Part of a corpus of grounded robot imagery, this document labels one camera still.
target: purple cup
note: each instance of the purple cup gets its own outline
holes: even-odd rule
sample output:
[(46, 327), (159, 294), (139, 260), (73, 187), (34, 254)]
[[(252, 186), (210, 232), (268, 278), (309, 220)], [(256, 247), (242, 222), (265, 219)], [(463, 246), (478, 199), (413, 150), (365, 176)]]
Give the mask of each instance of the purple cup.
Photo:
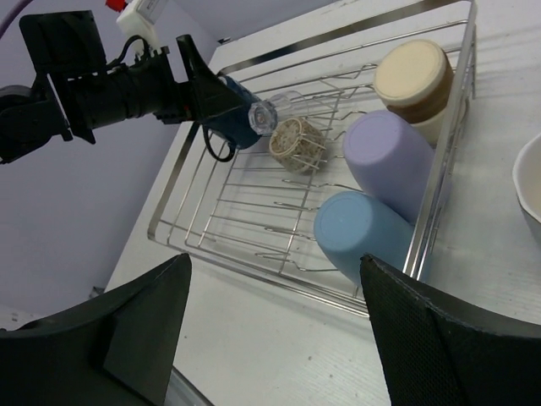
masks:
[(363, 191), (414, 224), (434, 161), (423, 136), (395, 113), (380, 110), (353, 123), (342, 147)]

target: metal rack frame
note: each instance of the metal rack frame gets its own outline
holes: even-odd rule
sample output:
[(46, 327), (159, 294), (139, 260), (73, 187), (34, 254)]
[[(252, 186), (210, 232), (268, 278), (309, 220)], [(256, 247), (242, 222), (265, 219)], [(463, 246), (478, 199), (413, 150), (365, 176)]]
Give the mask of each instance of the metal rack frame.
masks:
[[(319, 41), (326, 42), (331, 39), (351, 34), (352, 29), (353, 32), (359, 32), (368, 28), (374, 28), (377, 25), (388, 24), (395, 20), (421, 14), (434, 8), (459, 3), (460, 1), (467, 0), (423, 0), (410, 6), (393, 10), (389, 13), (380, 14), (379, 16), (359, 21), (354, 25), (348, 26), (348, 30), (334, 30), (318, 36), (318, 38)], [(463, 124), (465, 121), (464, 118), (467, 116), (467, 114), (464, 114), (464, 116), (461, 115), (461, 106), (468, 106), (467, 100), (471, 93), (473, 94), (473, 97), (475, 97), (475, 68), (477, 53), (475, 17), (477, 7), (474, 2), (467, 2), (470, 3), (469, 16), (467, 19), (447, 22), (445, 24), (436, 25), (427, 29), (414, 30), (399, 36), (393, 36), (379, 41), (360, 44), (339, 52), (333, 52), (317, 58), (311, 58), (300, 63), (289, 64), (282, 68), (272, 69), (263, 74), (253, 75), (241, 80), (241, 82), (244, 83), (248, 82), (246, 86), (249, 88), (249, 81), (251, 80), (263, 78), (270, 74), (280, 73), (286, 71), (287, 69), (302, 66), (306, 63), (313, 63), (322, 59), (333, 58), (348, 52), (354, 52), (367, 47), (376, 47), (380, 44), (389, 43), (396, 40), (403, 40), (405, 38), (414, 37), (429, 32), (445, 30), (461, 25), (465, 26), (462, 44), (459, 47), (445, 49), (445, 52), (447, 52), (448, 55), (453, 55), (458, 52), (458, 60), (455, 67), (455, 78), (451, 88), (450, 100), (445, 113), (439, 143), (435, 150), (434, 165), (429, 175), (424, 201), (419, 213), (418, 221), (415, 225), (412, 243), (407, 256), (406, 264), (403, 269), (406, 274), (417, 279), (420, 279), (423, 276), (423, 266), (426, 255), (432, 250), (432, 246), (435, 241), (437, 227), (440, 220), (440, 213), (443, 210), (441, 201), (442, 190), (445, 189), (450, 180), (450, 175), (452, 173), (452, 167), (455, 160), (456, 143), (462, 137), (462, 131), (464, 128)], [(295, 44), (295, 47), (290, 48), (294, 48), (294, 51), (296, 52), (300, 49), (304, 49), (305, 47), (311, 47), (314, 45), (314, 41), (307, 41), (308, 40), (301, 41), (298, 44)], [(285, 52), (286, 50), (285, 48), (282, 48), (282, 50), (278, 51)], [(245, 69), (247, 67), (254, 66), (255, 64), (266, 62), (270, 59), (276, 58), (277, 56), (280, 56), (280, 52), (270, 52), (269, 54), (262, 55), (254, 60), (235, 64), (232, 67), (223, 69), (223, 71), (228, 73), (239, 71), (240, 69)], [(317, 91), (304, 93), (303, 95), (310, 103), (317, 106), (319, 110), (315, 113), (308, 114), (305, 118), (322, 131), (323, 135), (325, 136), (325, 148), (328, 148), (329, 151), (331, 151), (331, 147), (336, 144), (345, 133), (344, 129), (342, 129), (342, 131), (338, 131), (338, 129), (341, 128), (341, 122), (345, 123), (349, 118), (352, 118), (350, 116), (355, 117), (359, 114), (365, 113), (365, 111), (361, 109), (343, 110), (339, 107), (344, 103), (347, 104), (349, 100), (359, 96), (360, 94), (365, 95), (374, 92), (371, 83), (356, 83), (355, 81), (362, 73), (375, 68), (377, 68), (377, 62), (365, 63), (358, 69), (349, 69), (344, 72), (325, 74), (321, 75), (320, 77), (306, 80), (298, 80), (292, 83), (266, 88), (261, 91), (257, 91), (256, 93), (266, 94), (273, 91), (296, 90), (299, 86), (317, 84), (319, 86)], [(191, 222), (189, 222), (187, 227), (183, 227), (178, 224), (178, 219), (181, 216), (181, 213), (186, 210), (185, 205), (187, 199), (193, 199), (193, 196), (190, 195), (190, 193), (193, 193), (192, 188), (196, 178), (195, 175), (201, 169), (201, 166), (204, 165), (203, 162), (205, 158), (208, 157), (205, 150), (201, 152), (199, 160), (196, 163), (195, 175), (189, 182), (188, 189), (185, 191), (182, 201), (176, 210), (174, 220), (172, 222), (167, 221), (163, 217), (167, 203), (171, 198), (175, 185), (181, 175), (188, 153), (192, 148), (192, 144), (194, 143), (194, 138), (198, 133), (198, 129), (199, 126), (194, 124), (183, 144), (179, 157), (172, 170), (172, 174), (167, 181), (167, 185), (150, 221), (148, 231), (149, 239), (157, 242), (158, 244), (174, 248), (175, 250), (189, 252), (195, 258), (200, 258), (201, 260), (210, 262), (229, 271), (236, 272), (237, 274), (284, 288), (296, 294), (318, 300), (319, 302), (326, 303), (341, 310), (349, 311), (356, 315), (368, 317), (368, 310), (362, 298), (362, 294), (359, 293), (358, 287), (354, 287), (352, 285), (351, 292), (345, 293), (339, 289), (326, 286), (324, 283), (311, 282), (305, 278), (299, 277), (298, 275), (299, 273), (303, 274), (311, 272), (335, 272), (335, 268), (311, 268), (292, 259), (292, 245), (294, 241), (301, 239), (302, 241), (315, 244), (314, 237), (312, 235), (304, 232), (303, 230), (299, 230), (299, 223), (301, 222), (303, 214), (317, 210), (317, 206), (310, 206), (308, 204), (311, 194), (317, 190), (329, 188), (337, 190), (357, 189), (355, 184), (317, 182), (315, 175), (319, 166), (322, 164), (328, 164), (333, 160), (343, 161), (343, 156), (335, 154), (325, 158), (320, 158), (314, 164), (310, 175), (306, 177), (303, 182), (300, 182), (299, 180), (292, 178), (287, 172), (283, 171), (283, 169), (280, 169), (279, 167), (260, 165), (252, 166), (246, 163), (247, 161), (245, 158), (250, 158), (252, 156), (263, 156), (265, 154), (268, 155), (268, 152), (251, 150), (240, 151), (236, 154), (229, 165), (225, 181), (217, 197), (213, 197), (216, 198), (216, 203), (207, 213), (202, 212), (202, 204), (204, 202), (204, 198), (209, 194), (210, 181), (216, 174), (217, 165), (223, 165), (214, 161), (210, 169), (210, 176), (206, 181), (204, 191), (201, 196), (199, 196), (197, 206), (194, 209)], [(232, 179), (232, 173), (235, 173), (236, 171), (265, 173), (275, 171), (283, 172), (280, 172), (280, 177), (277, 179), (277, 184), (260, 185), (236, 183), (236, 181)], [(251, 189), (271, 188), (274, 191), (282, 190), (284, 193), (297, 191), (300, 195), (299, 203), (292, 204), (288, 203), (287, 201), (276, 200), (272, 201), (272, 204), (261, 204), (257, 202), (230, 200), (227, 197), (224, 197), (224, 191), (228, 187), (250, 187)], [(293, 213), (294, 219), (291, 227), (284, 228), (268, 222), (256, 222), (234, 216), (222, 215), (219, 213), (219, 210), (220, 207), (223, 206), (228, 206), (230, 208), (238, 206), (256, 206), (276, 212), (288, 211), (290, 214)], [(208, 217), (208, 219), (206, 220), (204, 227), (197, 228), (195, 227), (196, 218), (200, 216)], [(285, 246), (281, 248), (269, 247), (268, 245), (262, 244), (259, 241), (241, 239), (232, 235), (211, 231), (211, 224), (213, 222), (220, 222), (221, 225), (240, 223), (246, 227), (258, 228), (259, 230), (266, 231), (269, 235), (280, 235), (282, 237), (286, 237), (286, 243)], [(166, 233), (167, 236), (165, 238), (160, 238), (158, 232), (156, 231), (160, 226), (168, 227)], [(182, 230), (183, 233), (185, 233), (183, 241), (185, 246), (174, 244), (172, 242), (172, 236), (176, 230)], [(272, 264), (272, 266), (258, 265), (252, 261), (246, 261), (243, 258), (237, 258), (231, 254), (217, 252), (216, 250), (206, 248), (204, 247), (204, 242), (206, 240), (215, 242), (216, 240), (227, 240), (235, 244), (241, 244), (246, 248), (249, 247), (253, 251), (254, 257), (260, 260), (267, 260)], [(297, 274), (288, 272), (288, 267), (293, 267), (297, 271)]]

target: white cup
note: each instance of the white cup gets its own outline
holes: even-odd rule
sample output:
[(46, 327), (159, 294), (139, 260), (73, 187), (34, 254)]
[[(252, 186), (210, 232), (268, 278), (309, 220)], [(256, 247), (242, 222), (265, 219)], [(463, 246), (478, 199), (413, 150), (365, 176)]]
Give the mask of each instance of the white cup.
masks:
[(513, 167), (513, 183), (522, 214), (541, 246), (541, 134), (518, 153)]

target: wire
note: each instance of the wire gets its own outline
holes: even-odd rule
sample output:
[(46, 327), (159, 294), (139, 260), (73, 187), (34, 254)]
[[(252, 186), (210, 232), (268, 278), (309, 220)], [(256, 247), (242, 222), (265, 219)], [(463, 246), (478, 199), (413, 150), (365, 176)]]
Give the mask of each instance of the wire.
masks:
[(212, 149), (212, 145), (210, 144), (209, 129), (207, 129), (205, 126), (203, 127), (203, 140), (205, 140), (206, 150), (209, 152), (210, 156), (212, 156), (218, 162), (229, 162), (235, 156), (235, 148), (233, 148), (231, 144), (227, 144), (229, 147), (229, 153), (223, 158), (219, 157)]
[(0, 40), (8, 30), (11, 23), (15, 21), (20, 12), (23, 11), (26, 6), (28, 6), (33, 1), (34, 0), (19, 0), (19, 2), (14, 5), (14, 7), (9, 11), (9, 13), (3, 18), (2, 23), (0, 23)]
[(118, 56), (118, 58), (113, 59), (110, 63), (107, 64), (107, 69), (112, 69), (112, 68), (115, 68), (118, 65), (120, 65), (122, 63), (122, 61), (124, 60), (124, 58), (126, 57), (126, 54), (128, 53), (129, 47), (134, 42), (136, 42), (137, 40), (142, 40), (143, 47), (145, 49), (144, 50), (144, 55), (149, 57), (150, 56), (150, 45), (149, 45), (148, 41), (145, 38), (143, 38), (142, 36), (130, 36), (128, 38), (128, 40), (126, 41), (126, 43), (124, 44), (124, 48), (122, 48), (122, 52), (120, 52), (120, 55)]

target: blue cup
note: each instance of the blue cup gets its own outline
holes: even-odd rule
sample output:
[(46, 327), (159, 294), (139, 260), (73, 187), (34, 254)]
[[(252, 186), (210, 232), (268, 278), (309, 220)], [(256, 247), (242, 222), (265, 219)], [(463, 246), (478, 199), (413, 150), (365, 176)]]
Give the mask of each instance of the blue cup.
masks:
[(314, 236), (331, 263), (361, 285), (361, 257), (374, 255), (402, 269), (413, 226), (375, 198), (341, 192), (327, 200), (314, 221)]
[(224, 139), (231, 149), (244, 150), (261, 138), (261, 135), (252, 130), (249, 122), (249, 111), (252, 104), (261, 102), (261, 99), (229, 76), (222, 76), (220, 79), (229, 89), (243, 98), (244, 104), (230, 112), (208, 118), (201, 124)]

